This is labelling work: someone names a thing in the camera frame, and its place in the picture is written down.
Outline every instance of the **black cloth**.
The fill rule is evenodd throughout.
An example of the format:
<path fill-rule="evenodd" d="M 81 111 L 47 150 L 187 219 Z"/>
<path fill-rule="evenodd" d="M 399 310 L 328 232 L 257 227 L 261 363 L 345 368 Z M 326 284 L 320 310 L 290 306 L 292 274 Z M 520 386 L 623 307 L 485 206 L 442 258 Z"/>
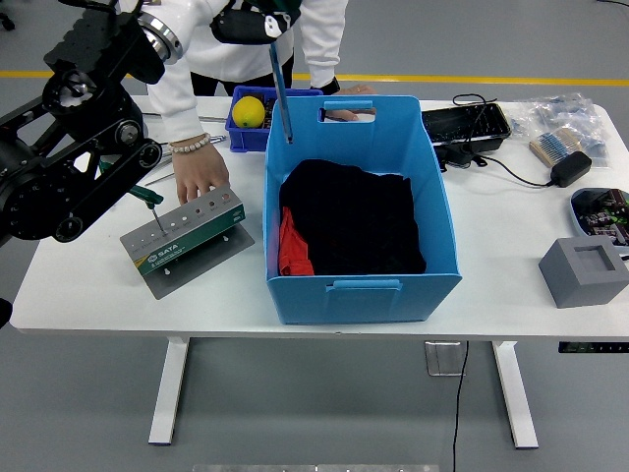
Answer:
<path fill-rule="evenodd" d="M 424 273 L 410 179 L 320 159 L 280 187 L 315 275 Z"/>
<path fill-rule="evenodd" d="M 284 76 L 284 85 L 286 89 L 289 89 L 293 85 L 293 64 L 295 63 L 295 57 L 291 56 L 288 61 L 282 66 L 282 75 Z M 193 90 L 196 96 L 214 96 L 216 94 L 216 87 L 220 82 L 229 96 L 234 96 L 234 89 L 236 86 L 247 87 L 275 87 L 275 81 L 273 80 L 273 74 L 267 74 L 266 76 L 251 79 L 245 82 L 225 82 L 213 79 L 212 77 L 202 76 L 194 72 L 190 73 L 193 80 Z"/>

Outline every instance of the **plastic bag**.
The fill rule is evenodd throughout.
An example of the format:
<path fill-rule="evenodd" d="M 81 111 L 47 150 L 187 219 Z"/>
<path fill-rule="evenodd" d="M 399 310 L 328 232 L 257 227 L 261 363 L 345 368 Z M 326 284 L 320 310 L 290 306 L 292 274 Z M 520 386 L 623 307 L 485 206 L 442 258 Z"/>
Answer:
<path fill-rule="evenodd" d="M 601 119 L 594 103 L 580 93 L 518 101 L 508 118 L 514 139 L 531 142 L 545 133 L 567 129 L 592 159 L 593 167 L 608 166 Z"/>

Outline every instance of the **cable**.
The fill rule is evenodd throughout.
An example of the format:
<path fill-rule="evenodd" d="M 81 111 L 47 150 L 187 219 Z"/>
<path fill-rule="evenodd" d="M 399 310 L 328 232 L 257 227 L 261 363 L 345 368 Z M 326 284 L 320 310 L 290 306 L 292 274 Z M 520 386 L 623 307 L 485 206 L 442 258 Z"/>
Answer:
<path fill-rule="evenodd" d="M 140 13 L 140 10 L 142 9 L 142 4 L 143 4 L 143 0 L 138 0 L 138 3 L 136 3 L 136 8 L 134 8 L 134 11 L 131 12 L 134 15 L 138 15 Z"/>
<path fill-rule="evenodd" d="M 459 379 L 459 387 L 456 390 L 456 416 L 454 422 L 454 440 L 452 441 L 452 472 L 456 472 L 456 440 L 459 436 L 459 412 L 461 408 L 461 387 L 463 386 L 463 377 L 465 376 L 465 366 L 468 364 L 468 355 L 470 354 L 470 341 L 465 341 L 465 358 L 463 359 L 463 367 L 461 368 L 461 378 Z"/>
<path fill-rule="evenodd" d="M 459 103 L 457 100 L 461 97 L 464 96 L 475 96 L 476 98 L 478 98 L 480 101 L 476 101 L 476 102 L 466 102 L 466 103 Z M 483 117 L 483 114 L 485 113 L 485 109 L 488 103 L 493 103 L 496 102 L 497 98 L 494 98 L 492 100 L 487 100 L 485 99 L 484 96 L 480 95 L 479 93 L 459 93 L 458 95 L 454 95 L 452 97 L 452 103 L 454 103 L 456 106 L 465 106 L 465 105 L 470 105 L 470 104 L 481 104 L 483 107 L 481 108 L 481 111 L 479 111 L 477 117 L 474 120 L 474 123 L 472 123 L 472 126 L 470 127 L 470 135 L 468 136 L 468 138 L 465 140 L 465 143 L 460 147 L 460 151 L 468 154 L 468 155 L 472 155 L 472 160 L 474 160 L 477 165 L 479 165 L 480 167 L 485 167 L 486 166 L 486 160 L 490 160 L 492 162 L 495 162 L 496 164 L 502 166 L 502 168 L 504 168 L 504 170 L 506 170 L 509 174 L 511 174 L 513 177 L 515 177 L 516 179 L 518 179 L 520 182 L 523 182 L 527 185 L 531 185 L 533 187 L 541 187 L 541 188 L 547 188 L 547 187 L 551 187 L 553 184 L 552 181 L 547 182 L 545 184 L 537 184 L 535 182 L 530 182 L 526 179 L 523 179 L 522 177 L 516 175 L 511 169 L 509 169 L 505 164 L 503 164 L 502 162 L 500 162 L 497 159 L 494 159 L 493 157 L 486 157 L 484 155 L 479 155 L 476 154 L 475 152 L 472 151 L 472 137 L 474 136 L 474 130 L 476 129 L 479 121 L 481 120 L 481 118 Z M 456 164 L 454 162 L 450 162 L 447 161 L 446 162 L 449 165 L 455 166 L 455 167 L 459 167 L 459 168 L 468 168 L 470 166 L 470 163 L 467 164 Z"/>
<path fill-rule="evenodd" d="M 629 3 L 616 2 L 614 0 L 597 0 L 597 2 L 601 2 L 601 3 L 615 3 L 616 5 L 622 5 L 623 7 L 629 7 Z"/>
<path fill-rule="evenodd" d="M 532 185 L 533 187 L 546 188 L 546 187 L 552 187 L 554 185 L 554 183 L 552 181 L 547 182 L 545 184 L 536 184 L 535 182 L 529 182 L 528 180 L 525 180 L 522 177 L 520 177 L 520 176 L 516 175 L 515 173 L 513 173 L 513 171 L 511 171 L 511 169 L 509 169 L 505 164 L 500 162 L 498 159 L 494 159 L 493 157 L 487 157 L 486 155 L 479 155 L 478 157 L 481 158 L 481 159 L 490 160 L 491 162 L 495 162 L 496 164 L 502 166 L 502 168 L 504 170 L 506 170 L 509 174 L 511 174 L 516 179 L 518 179 L 520 182 L 524 182 L 525 184 Z"/>

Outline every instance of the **bracelet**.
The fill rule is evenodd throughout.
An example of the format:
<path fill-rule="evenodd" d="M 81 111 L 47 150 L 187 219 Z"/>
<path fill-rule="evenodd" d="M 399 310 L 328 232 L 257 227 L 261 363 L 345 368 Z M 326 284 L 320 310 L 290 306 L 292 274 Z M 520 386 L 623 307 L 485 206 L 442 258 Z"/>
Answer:
<path fill-rule="evenodd" d="M 207 143 L 209 143 L 209 133 L 205 133 L 205 135 L 203 136 L 203 139 L 196 142 L 196 143 L 192 143 L 191 145 L 188 146 L 182 146 L 182 147 L 174 147 L 173 145 L 168 145 L 168 149 L 171 152 L 182 152 L 182 153 L 188 153 L 188 152 L 192 152 L 194 150 L 200 149 L 203 146 L 205 146 Z"/>

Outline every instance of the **blue storage bin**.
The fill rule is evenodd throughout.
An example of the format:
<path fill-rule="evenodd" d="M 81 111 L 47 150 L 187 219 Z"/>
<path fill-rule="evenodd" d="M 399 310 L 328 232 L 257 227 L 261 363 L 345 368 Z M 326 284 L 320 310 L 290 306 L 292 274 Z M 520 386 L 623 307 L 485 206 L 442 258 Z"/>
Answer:
<path fill-rule="evenodd" d="M 286 325 L 419 322 L 461 280 L 441 172 L 413 96 L 336 95 L 288 99 L 294 143 L 273 113 L 266 150 L 266 282 Z M 376 109 L 372 122 L 323 122 L 321 109 Z M 278 269 L 279 189 L 299 162 L 326 159 L 411 179 L 425 273 L 282 276 Z"/>
<path fill-rule="evenodd" d="M 273 87 L 246 87 L 236 86 L 234 88 L 234 96 L 232 98 L 232 104 L 229 107 L 229 115 L 227 115 L 227 122 L 225 123 L 225 130 L 229 132 L 230 150 L 234 152 L 247 152 L 249 150 L 266 150 L 266 142 L 268 141 L 269 129 L 268 128 L 249 128 L 243 129 L 236 126 L 234 119 L 232 118 L 232 109 L 238 100 L 243 96 L 251 93 L 261 93 L 264 97 L 264 102 L 271 98 L 277 98 L 277 92 Z M 300 88 L 287 88 L 286 94 L 288 96 L 313 96 L 321 95 L 319 89 L 300 89 Z"/>

